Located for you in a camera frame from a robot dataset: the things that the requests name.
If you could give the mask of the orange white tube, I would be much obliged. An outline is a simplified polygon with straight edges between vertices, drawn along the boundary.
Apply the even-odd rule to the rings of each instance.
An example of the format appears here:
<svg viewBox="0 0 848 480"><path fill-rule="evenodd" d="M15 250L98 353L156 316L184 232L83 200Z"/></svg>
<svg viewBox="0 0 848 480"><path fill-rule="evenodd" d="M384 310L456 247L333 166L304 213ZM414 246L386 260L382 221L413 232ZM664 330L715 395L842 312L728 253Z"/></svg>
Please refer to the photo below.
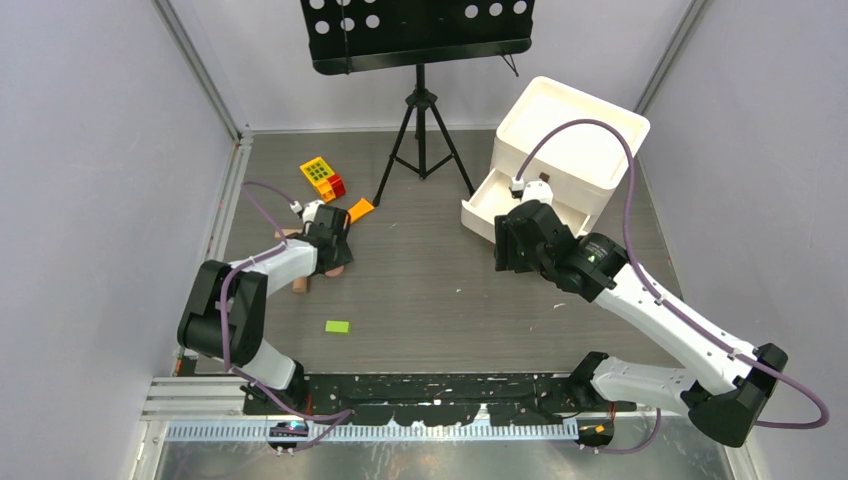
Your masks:
<svg viewBox="0 0 848 480"><path fill-rule="evenodd" d="M348 209L349 223L354 224L365 215L375 209L374 205L366 198L360 198L354 205Z"/></svg>

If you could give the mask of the white drawer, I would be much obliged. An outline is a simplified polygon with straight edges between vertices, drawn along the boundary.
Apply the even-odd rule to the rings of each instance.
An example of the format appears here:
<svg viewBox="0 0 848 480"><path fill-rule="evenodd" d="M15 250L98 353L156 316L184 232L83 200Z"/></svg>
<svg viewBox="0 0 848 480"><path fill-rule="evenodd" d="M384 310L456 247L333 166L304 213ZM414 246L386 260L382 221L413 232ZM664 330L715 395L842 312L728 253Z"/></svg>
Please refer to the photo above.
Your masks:
<svg viewBox="0 0 848 480"><path fill-rule="evenodd" d="M509 177L498 171L491 170L470 200L461 202L461 223L490 243L495 242L494 220L497 215L507 214L519 204L513 199L509 190ZM552 201L552 207L559 219L573 233L584 235L589 232L596 220L592 215L580 212L557 200Z"/></svg>

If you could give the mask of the tan foundation bottle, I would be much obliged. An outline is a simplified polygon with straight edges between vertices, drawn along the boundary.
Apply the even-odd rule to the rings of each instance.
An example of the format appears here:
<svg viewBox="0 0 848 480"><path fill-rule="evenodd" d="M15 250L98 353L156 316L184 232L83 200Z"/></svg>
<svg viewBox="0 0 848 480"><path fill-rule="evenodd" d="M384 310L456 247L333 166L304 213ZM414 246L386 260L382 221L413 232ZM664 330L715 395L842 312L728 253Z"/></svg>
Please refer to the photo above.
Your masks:
<svg viewBox="0 0 848 480"><path fill-rule="evenodd" d="M305 294L309 290L309 278L298 277L292 282L292 291L296 294Z"/></svg>

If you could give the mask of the white drawer organizer box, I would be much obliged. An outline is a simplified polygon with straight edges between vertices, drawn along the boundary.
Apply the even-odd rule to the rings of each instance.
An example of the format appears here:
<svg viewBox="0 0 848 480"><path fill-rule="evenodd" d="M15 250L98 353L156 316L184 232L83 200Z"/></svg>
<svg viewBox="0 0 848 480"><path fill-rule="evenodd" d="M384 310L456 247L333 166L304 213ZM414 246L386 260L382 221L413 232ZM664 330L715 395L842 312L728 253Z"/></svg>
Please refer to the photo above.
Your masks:
<svg viewBox="0 0 848 480"><path fill-rule="evenodd" d="M546 135L579 119L610 125L632 153L638 152L650 130L650 122L644 116L538 76L529 82L497 128L491 170L506 174L511 183L528 154ZM612 133L600 126L580 124L547 141L521 179L533 181L545 176L553 200L592 215L595 225L627 170L625 152Z"/></svg>

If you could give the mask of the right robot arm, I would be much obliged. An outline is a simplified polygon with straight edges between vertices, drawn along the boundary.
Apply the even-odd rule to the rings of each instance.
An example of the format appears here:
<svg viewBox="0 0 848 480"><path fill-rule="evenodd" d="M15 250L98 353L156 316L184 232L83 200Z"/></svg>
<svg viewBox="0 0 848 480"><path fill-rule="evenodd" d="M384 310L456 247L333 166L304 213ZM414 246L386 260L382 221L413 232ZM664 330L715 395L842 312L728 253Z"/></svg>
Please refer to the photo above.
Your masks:
<svg viewBox="0 0 848 480"><path fill-rule="evenodd" d="M635 364L592 351L565 380L574 403L596 410L632 402L686 416L710 439L738 448L776 388L763 367L782 371L787 354L716 327L646 273L600 233L574 235L548 205L522 203L495 218L495 268L536 272L564 292L610 311L652 339L677 368Z"/></svg>

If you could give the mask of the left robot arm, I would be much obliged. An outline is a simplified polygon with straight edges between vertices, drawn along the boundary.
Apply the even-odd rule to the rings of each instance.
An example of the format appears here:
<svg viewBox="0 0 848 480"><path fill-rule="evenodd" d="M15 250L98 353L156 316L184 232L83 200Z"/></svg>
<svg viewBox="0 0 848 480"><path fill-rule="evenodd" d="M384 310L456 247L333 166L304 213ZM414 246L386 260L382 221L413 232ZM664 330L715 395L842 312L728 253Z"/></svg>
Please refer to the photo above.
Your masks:
<svg viewBox="0 0 848 480"><path fill-rule="evenodd" d="M241 261L201 264L177 328L180 346L261 382L284 414L305 405L304 367L264 339L267 298L299 278L353 261L348 211L314 203L303 217L303 229L272 249Z"/></svg>

